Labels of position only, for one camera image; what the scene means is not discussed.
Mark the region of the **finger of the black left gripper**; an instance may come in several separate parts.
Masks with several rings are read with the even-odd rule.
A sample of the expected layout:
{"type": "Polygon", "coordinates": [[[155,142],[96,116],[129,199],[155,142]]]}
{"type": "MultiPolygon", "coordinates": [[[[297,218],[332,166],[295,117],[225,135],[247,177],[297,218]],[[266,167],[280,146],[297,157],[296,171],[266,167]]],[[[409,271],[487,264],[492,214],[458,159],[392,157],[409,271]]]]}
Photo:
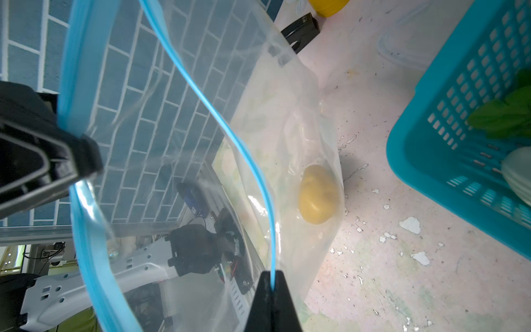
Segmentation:
{"type": "Polygon", "coordinates": [[[102,170],[95,141],[58,127],[58,95],[1,82],[1,217],[61,199],[102,170]]]}

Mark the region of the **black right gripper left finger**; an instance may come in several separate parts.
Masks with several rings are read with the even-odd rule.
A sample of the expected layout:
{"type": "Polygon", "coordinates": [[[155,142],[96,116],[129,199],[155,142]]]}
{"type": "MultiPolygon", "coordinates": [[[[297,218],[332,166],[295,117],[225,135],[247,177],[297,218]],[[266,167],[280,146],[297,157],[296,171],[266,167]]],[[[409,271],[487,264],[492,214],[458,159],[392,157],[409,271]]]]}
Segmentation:
{"type": "Polygon", "coordinates": [[[272,324],[272,287],[270,271],[264,271],[260,275],[254,300],[250,307],[245,332],[271,332],[272,324]]]}

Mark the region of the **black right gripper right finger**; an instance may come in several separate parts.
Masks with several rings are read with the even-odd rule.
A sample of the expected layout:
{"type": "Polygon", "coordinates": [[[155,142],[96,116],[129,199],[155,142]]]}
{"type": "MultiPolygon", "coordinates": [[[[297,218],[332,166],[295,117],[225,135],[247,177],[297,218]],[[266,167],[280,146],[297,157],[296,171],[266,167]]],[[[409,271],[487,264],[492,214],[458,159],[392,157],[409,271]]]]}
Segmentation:
{"type": "Polygon", "coordinates": [[[275,271],[275,286],[272,289],[271,331],[303,332],[282,271],[275,271]]]}

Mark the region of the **clear zip top bag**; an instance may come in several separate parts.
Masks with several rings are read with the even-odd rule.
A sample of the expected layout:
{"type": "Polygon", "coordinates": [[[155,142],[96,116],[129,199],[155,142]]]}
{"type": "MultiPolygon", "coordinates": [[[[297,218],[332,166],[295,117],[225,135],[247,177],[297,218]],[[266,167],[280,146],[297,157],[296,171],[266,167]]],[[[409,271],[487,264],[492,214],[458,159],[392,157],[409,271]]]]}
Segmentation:
{"type": "MultiPolygon", "coordinates": [[[[130,331],[244,331],[264,271],[282,271],[303,324],[317,271],[337,235],[344,186],[336,132],[315,74],[278,27],[280,1],[74,1],[59,86],[59,125],[96,142],[103,170],[69,189],[83,272],[87,231],[71,197],[88,187],[113,261],[199,219],[176,195],[195,182],[214,214],[235,216],[254,284],[236,310],[216,271],[124,294],[130,331]],[[304,170],[322,165],[340,189],[336,214],[306,222],[304,170]]],[[[96,309],[105,331],[113,320],[96,309]]]]}

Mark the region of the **yellow toy potato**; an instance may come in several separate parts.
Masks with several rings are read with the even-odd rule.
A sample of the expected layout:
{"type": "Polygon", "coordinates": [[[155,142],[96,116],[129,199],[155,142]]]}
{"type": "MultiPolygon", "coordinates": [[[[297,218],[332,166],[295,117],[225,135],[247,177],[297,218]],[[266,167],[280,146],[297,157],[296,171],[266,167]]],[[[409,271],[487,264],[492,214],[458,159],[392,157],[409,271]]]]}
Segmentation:
{"type": "Polygon", "coordinates": [[[340,189],[332,171],[322,165],[310,165],[303,173],[298,198],[302,218],[314,225],[332,218],[340,205],[340,189]]]}

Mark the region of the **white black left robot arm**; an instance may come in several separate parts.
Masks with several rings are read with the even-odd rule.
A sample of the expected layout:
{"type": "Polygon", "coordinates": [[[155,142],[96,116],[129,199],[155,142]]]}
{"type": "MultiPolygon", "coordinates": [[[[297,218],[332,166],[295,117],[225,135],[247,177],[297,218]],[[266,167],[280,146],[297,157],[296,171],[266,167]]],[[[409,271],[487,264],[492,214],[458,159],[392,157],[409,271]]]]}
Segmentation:
{"type": "MultiPolygon", "coordinates": [[[[102,158],[93,140],[76,138],[56,124],[55,94],[39,94],[23,84],[1,83],[1,216],[9,217],[67,195],[69,185],[87,180],[102,170],[102,158]]],[[[25,299],[19,326],[27,331],[45,329],[50,318],[69,312],[74,303],[93,303],[113,320],[115,331],[132,330],[134,318],[124,294],[154,282],[203,275],[216,271],[231,292],[236,310],[246,308],[254,284],[250,257],[235,216],[227,208],[214,214],[203,189],[179,181],[176,195],[199,222],[182,225],[149,246],[113,261],[102,255],[106,222],[88,187],[71,197],[87,231],[86,266],[80,275],[84,288],[71,277],[67,287],[53,288],[48,277],[37,277],[26,296],[43,290],[41,304],[25,299]]]]}

